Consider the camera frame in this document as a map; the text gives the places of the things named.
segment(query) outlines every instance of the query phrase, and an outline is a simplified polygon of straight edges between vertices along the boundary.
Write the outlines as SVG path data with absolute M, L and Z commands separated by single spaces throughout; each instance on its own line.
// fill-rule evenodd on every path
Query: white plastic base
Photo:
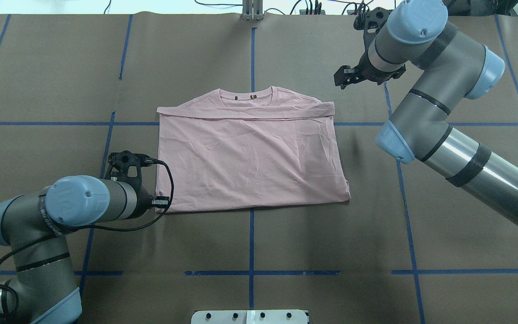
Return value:
M 191 324 L 308 324 L 302 310 L 197 311 Z

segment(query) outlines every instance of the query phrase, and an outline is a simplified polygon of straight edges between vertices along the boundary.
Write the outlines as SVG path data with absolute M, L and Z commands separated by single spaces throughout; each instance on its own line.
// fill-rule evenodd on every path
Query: pink t-shirt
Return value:
M 159 159 L 171 169 L 170 212 L 332 203 L 351 198 L 333 128 L 333 103 L 271 86 L 214 90 L 159 107 Z M 159 168 L 158 195 L 169 195 Z

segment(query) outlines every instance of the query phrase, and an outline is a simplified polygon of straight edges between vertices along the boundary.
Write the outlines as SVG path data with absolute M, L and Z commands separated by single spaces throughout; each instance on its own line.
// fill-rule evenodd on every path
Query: shirt neckline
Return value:
M 254 99 L 259 98 L 265 98 L 265 97 L 271 97 L 271 101 L 269 101 L 269 104 L 263 105 L 262 107 L 270 107 L 275 106 L 279 102 L 279 89 L 276 86 L 270 86 L 269 88 L 261 91 L 255 91 L 255 92 L 249 92 L 247 94 L 236 94 L 235 92 L 229 92 L 222 89 L 217 89 L 214 91 L 213 99 L 216 101 L 218 105 L 221 107 L 226 108 L 237 108 L 236 106 L 228 106 L 225 103 L 226 99 L 227 101 L 251 101 Z

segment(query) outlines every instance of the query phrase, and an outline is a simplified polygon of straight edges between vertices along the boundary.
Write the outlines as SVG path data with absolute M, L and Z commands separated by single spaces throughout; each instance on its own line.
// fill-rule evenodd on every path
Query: wire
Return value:
M 233 7 L 238 7 L 238 6 L 243 6 L 243 4 L 204 4 L 202 2 L 199 2 L 197 0 L 194 0 L 197 4 L 200 4 L 200 5 L 203 5 L 203 6 L 233 6 Z
M 345 8 L 343 8 L 343 11 L 341 12 L 341 15 L 343 15 L 345 13 L 345 11 L 347 10 L 347 7 L 349 7 L 351 5 L 355 5 L 355 12 L 357 12 L 357 3 L 356 2 L 349 2 L 349 4 L 347 4 L 347 6 L 345 6 Z
M 297 2 L 294 4 L 293 8 L 291 9 L 291 12 L 289 14 L 293 14 L 293 10 L 295 9 L 295 7 L 299 4 L 299 2 L 301 2 L 302 0 L 297 0 Z
M 2 263 L 5 262 L 5 260 L 9 259 L 11 256 L 16 254 L 17 252 L 21 252 L 21 251 L 25 250 L 26 248 L 31 248 L 31 246 L 34 246 L 35 244 L 45 242 L 47 240 L 50 240 L 50 239 L 53 239 L 56 237 L 57 236 L 55 236 L 54 234 L 50 234 L 47 236 L 43 236 L 42 238 L 38 238 L 37 240 L 34 240 L 32 242 L 29 242 L 29 243 L 21 246 L 20 248 L 16 248 L 15 250 L 12 250 L 8 254 L 6 254 L 3 258 L 0 259 L 0 265 L 2 265 Z M 17 313 L 17 310 L 19 309 L 19 297 L 17 295 L 17 292 L 15 291 L 15 289 L 13 289 L 9 286 L 6 286 L 6 285 L 0 285 L 0 289 L 7 291 L 8 293 L 11 293 L 13 295 L 13 298 L 15 299 L 15 306 L 13 307 L 13 310 L 11 312 L 0 312 L 0 318 L 10 318 L 12 316 L 15 316 Z
M 363 12 L 369 12 L 371 10 L 369 8 L 369 4 L 371 4 L 371 2 L 373 2 L 373 1 L 375 1 L 375 0 L 371 0 L 367 4 L 365 3 L 365 1 L 362 1 L 361 5 L 359 6 L 359 9 L 357 11 L 357 14 L 362 14 Z
M 109 0 L 107 7 L 105 7 L 105 10 L 103 10 L 103 14 L 105 14 L 107 12 L 107 9 L 109 9 L 109 7 L 111 7 L 111 0 Z
M 269 10 L 277 10 L 278 12 L 280 12 L 282 14 L 285 14 L 285 13 L 283 13 L 281 10 L 279 10 L 277 8 L 269 8 L 269 9 L 265 10 L 265 12 L 268 12 Z

